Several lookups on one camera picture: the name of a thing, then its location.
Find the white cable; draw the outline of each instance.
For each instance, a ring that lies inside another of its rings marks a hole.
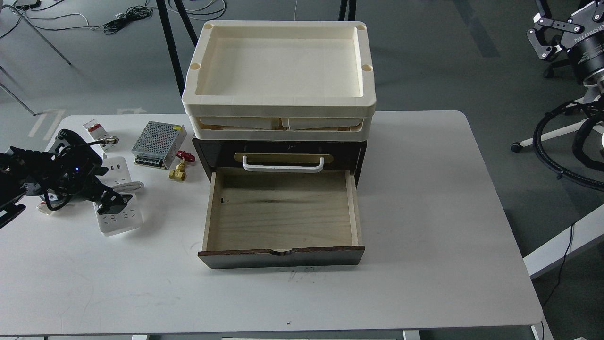
[[[132,181],[128,183],[122,183],[118,185],[114,185],[111,187],[115,192],[136,192],[142,190],[145,187],[145,184],[140,181]]]
[[[218,1],[218,0],[212,0],[211,4],[214,4],[216,1]],[[226,4],[225,0],[221,0],[221,1],[222,1],[222,9],[220,10],[220,12],[216,13],[216,14],[218,14],[218,15],[217,15],[215,18],[210,18],[210,19],[198,19],[198,18],[192,18],[191,16],[188,16],[188,17],[189,17],[189,19],[191,19],[191,20],[198,20],[198,21],[210,21],[210,20],[214,20],[214,19],[217,19],[217,18],[221,17],[221,16],[222,16],[222,15],[225,13],[225,11],[227,10],[227,4]],[[156,10],[156,9],[158,9],[157,7],[154,7],[154,6],[146,6],[146,7],[148,7],[148,8],[153,8],[153,9],[155,9],[155,10]],[[206,8],[206,7],[204,7],[204,8],[200,8],[200,9],[197,9],[197,10],[187,10],[187,13],[193,13],[194,11],[200,11],[200,10],[205,9],[205,8]],[[171,8],[166,8],[166,10],[168,10],[168,11],[170,11],[170,12],[178,13],[178,11],[175,11],[175,10],[173,10],[173,9],[171,9]]]
[[[199,11],[205,10],[209,6],[212,6],[216,1],[218,1],[218,0],[210,0],[207,5],[205,5],[205,6],[201,7],[201,8],[198,8],[196,10],[186,10],[186,11],[189,12],[189,13],[199,12]]]
[[[89,30],[94,31],[94,30],[98,30],[100,27],[104,26],[104,24],[103,24],[103,25],[98,25],[98,26],[90,26],[90,22],[88,21],[88,18],[86,18],[86,17],[85,17],[83,14],[81,14],[81,13],[70,13],[70,14],[65,14],[65,15],[57,16],[57,17],[55,17],[55,18],[31,18],[31,17],[27,16],[27,11],[24,11],[24,12],[23,12],[23,15],[24,15],[24,16],[25,16],[25,17],[26,17],[28,20],[56,20],[56,19],[65,18],[65,17],[72,16],[72,15],[79,15],[79,16],[81,16],[82,18],[84,18],[84,20],[86,21],[86,26],[87,26],[87,27],[82,27],[82,28],[88,28]],[[38,27],[38,26],[35,26],[35,27],[36,27],[36,28],[39,28],[39,29],[41,29],[41,30],[44,30],[44,29],[49,29],[49,28],[45,28],[45,27]]]

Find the white table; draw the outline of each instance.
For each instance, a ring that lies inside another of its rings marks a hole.
[[[97,118],[130,148],[149,120]],[[542,311],[472,131],[457,111],[376,113],[358,186],[358,266],[213,270],[201,249],[209,182],[129,166],[145,224],[99,232],[92,203],[48,217],[37,198],[0,230],[0,335],[391,330],[534,325]]]

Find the electrical outlet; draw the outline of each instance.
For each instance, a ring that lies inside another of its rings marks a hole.
[[[111,157],[103,159],[103,166],[109,168],[109,171],[98,179],[106,186],[116,186],[132,181],[128,165],[124,157]],[[99,215],[96,213],[98,206],[94,203],[94,214],[97,216],[98,228],[105,236],[112,236],[134,230],[143,225],[143,215],[141,214],[137,196],[130,193],[132,199],[128,205],[119,214]]]

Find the wooden drawer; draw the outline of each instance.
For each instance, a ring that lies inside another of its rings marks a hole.
[[[210,268],[358,264],[354,175],[218,168],[199,258]]]
[[[305,155],[322,155],[324,169],[349,170],[358,182],[365,157],[367,142],[312,142],[312,141],[253,141],[253,140],[200,140],[193,139],[193,145],[204,166],[208,179],[219,168],[241,168],[242,155],[288,155],[280,157],[285,164],[308,164]]]

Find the drawer handle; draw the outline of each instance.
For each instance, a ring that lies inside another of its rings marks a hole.
[[[325,165],[325,158],[321,157],[317,166],[289,166],[289,165],[252,165],[248,164],[248,156],[243,156],[243,168],[247,171],[262,171],[262,172],[304,172],[315,173],[321,172]]]

